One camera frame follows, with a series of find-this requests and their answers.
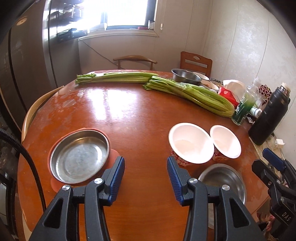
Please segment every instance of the white wall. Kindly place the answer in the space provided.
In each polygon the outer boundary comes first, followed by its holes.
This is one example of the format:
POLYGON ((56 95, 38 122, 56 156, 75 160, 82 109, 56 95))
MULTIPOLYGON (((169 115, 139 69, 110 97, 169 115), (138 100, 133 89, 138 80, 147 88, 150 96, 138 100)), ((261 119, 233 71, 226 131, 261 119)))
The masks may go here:
MULTIPOLYGON (((281 82, 291 88, 290 111, 276 129, 287 143, 285 157, 296 166, 296 49, 276 18, 256 0, 158 0, 152 36, 105 36, 84 39, 104 57, 143 55, 158 61, 155 70, 178 68, 180 52, 201 54, 213 60, 211 77, 237 79, 246 84, 258 75, 272 91, 281 82)), ((83 73, 116 69, 105 58, 79 42, 83 73)), ((123 62, 125 69, 149 69, 148 64, 123 62)))
POLYGON ((275 131, 287 143, 284 156, 296 167, 296 49, 276 20, 256 0, 213 0, 205 46, 213 60, 211 77, 246 84, 258 75, 272 91, 282 82, 291 88, 290 110, 275 131))

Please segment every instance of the blue gripper pad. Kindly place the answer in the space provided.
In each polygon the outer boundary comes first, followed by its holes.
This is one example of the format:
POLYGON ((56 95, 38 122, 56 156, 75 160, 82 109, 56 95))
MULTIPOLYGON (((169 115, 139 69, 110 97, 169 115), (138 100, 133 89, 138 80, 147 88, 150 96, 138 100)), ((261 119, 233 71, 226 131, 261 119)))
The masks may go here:
POLYGON ((280 159, 272 150, 269 148, 264 148, 262 151, 262 156, 274 166, 275 169, 282 172, 285 170, 285 164, 282 159, 280 159))
POLYGON ((193 198, 193 192, 188 190, 187 186, 187 180, 190 178, 188 171, 180 168, 172 156, 167 160, 167 169, 177 201, 182 206, 188 206, 193 198))
POLYGON ((111 206, 116 200, 124 169, 124 158, 119 156, 113 167, 104 171, 102 175, 102 179, 105 181, 104 189, 99 194, 99 198, 104 206, 111 206))

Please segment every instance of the metal screw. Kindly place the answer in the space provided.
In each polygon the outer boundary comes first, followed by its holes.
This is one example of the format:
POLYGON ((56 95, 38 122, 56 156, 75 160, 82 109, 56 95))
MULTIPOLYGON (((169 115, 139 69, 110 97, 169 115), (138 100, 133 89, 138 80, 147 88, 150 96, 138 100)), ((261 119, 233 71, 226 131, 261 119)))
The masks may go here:
POLYGON ((230 187, 227 184, 222 185, 222 189, 228 191, 230 187))
POLYGON ((101 178, 96 178, 95 180, 94 180, 94 183, 95 184, 100 184, 100 183, 102 183, 103 182, 103 179, 101 179, 101 178))
POLYGON ((189 182, 190 182, 190 183, 197 183, 198 180, 197 180, 196 178, 190 178, 190 179, 189 179, 189 182))
POLYGON ((69 189, 70 189, 70 185, 68 185, 68 184, 63 185, 63 187, 62 187, 63 191, 68 191, 69 189))

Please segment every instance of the window sill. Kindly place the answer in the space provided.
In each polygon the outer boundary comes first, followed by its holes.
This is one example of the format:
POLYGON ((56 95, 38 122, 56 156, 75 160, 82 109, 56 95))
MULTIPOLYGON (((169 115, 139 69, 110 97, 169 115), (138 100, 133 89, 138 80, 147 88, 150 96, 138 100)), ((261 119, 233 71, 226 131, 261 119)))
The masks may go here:
POLYGON ((105 36, 117 36, 117 35, 141 35, 141 36, 159 37, 153 30, 111 29, 111 30, 89 33, 87 36, 83 36, 79 38, 79 40, 92 39, 92 38, 105 37, 105 36))

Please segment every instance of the black tube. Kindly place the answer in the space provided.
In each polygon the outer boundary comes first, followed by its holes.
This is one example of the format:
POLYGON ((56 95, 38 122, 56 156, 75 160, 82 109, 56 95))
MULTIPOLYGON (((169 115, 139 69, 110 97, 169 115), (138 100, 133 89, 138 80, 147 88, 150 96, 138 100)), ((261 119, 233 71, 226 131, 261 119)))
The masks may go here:
POLYGON ((38 173, 37 173, 37 169, 35 167, 35 164, 34 164, 32 158, 31 158, 30 154, 23 147, 23 145, 19 143, 19 141, 17 139, 15 139, 11 134, 9 134, 7 131, 5 131, 5 130, 3 130, 1 128, 0 128, 0 139, 6 141, 8 144, 13 146, 18 152, 20 152, 23 155, 23 157, 28 162, 28 164, 29 164, 29 166, 31 168, 31 171, 33 173, 33 176, 35 178, 35 182, 36 182, 37 189, 38 189, 39 196, 40 196, 40 200, 41 200, 42 209, 43 209, 43 212, 44 212, 46 210, 45 198, 44 198, 41 182, 40 182, 40 179, 39 179, 39 176, 38 176, 38 173))

